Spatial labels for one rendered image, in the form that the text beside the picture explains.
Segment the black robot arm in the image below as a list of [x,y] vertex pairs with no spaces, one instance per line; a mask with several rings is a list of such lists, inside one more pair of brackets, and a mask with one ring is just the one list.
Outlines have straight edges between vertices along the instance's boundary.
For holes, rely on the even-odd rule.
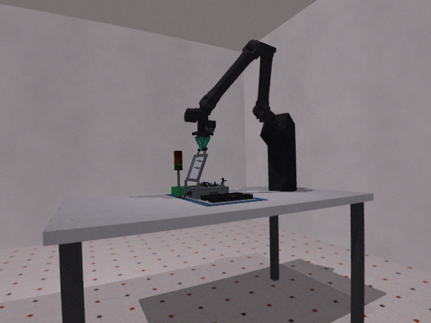
[[234,83],[246,67],[260,56],[259,90],[253,114],[259,122],[264,122],[263,128],[278,131],[284,123],[270,111],[269,88],[271,81],[271,67],[276,48],[258,40],[250,40],[243,48],[242,54],[226,71],[216,85],[200,100],[199,108],[187,108],[185,122],[197,122],[197,131],[213,133],[216,127],[214,120],[208,120],[208,115],[216,107],[226,90]]

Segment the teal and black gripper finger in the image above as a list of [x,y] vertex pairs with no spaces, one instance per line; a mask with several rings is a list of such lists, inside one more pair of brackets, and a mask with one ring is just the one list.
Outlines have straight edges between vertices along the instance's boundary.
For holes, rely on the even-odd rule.
[[202,148],[203,148],[203,137],[196,137],[195,140],[196,140],[196,142],[197,142],[197,144],[199,146],[200,151],[202,151]]
[[209,140],[210,140],[210,137],[203,138],[203,148],[207,147],[207,144],[209,143]]

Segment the green bin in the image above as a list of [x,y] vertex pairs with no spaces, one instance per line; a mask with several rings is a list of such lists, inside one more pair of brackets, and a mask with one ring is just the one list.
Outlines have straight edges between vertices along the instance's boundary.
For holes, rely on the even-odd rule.
[[[171,187],[171,193],[178,196],[177,186]],[[184,196],[184,186],[180,186],[180,195]]]

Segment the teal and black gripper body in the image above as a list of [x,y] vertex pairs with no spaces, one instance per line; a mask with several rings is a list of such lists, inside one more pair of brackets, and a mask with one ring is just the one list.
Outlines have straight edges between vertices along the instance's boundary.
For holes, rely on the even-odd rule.
[[192,133],[192,135],[197,135],[197,137],[206,138],[206,137],[210,137],[210,135],[213,136],[213,133],[206,133],[206,132],[196,131],[196,132]]

